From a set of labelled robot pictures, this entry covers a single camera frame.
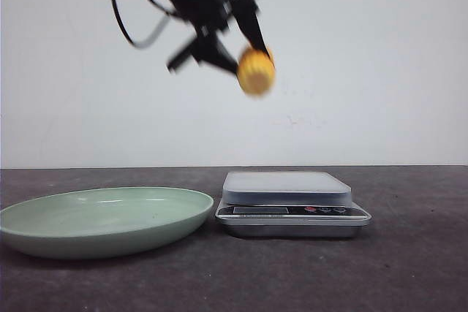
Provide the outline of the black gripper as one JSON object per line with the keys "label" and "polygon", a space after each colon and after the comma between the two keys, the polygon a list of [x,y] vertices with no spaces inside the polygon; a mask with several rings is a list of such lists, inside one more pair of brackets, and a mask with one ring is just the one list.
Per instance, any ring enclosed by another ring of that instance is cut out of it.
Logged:
{"label": "black gripper", "polygon": [[242,34],[255,50],[267,51],[257,20],[255,0],[169,0],[174,10],[169,13],[193,25],[196,36],[168,61],[167,68],[176,71],[192,57],[197,63],[207,63],[233,75],[238,62],[222,44],[217,33],[225,31],[228,21],[235,18]]}

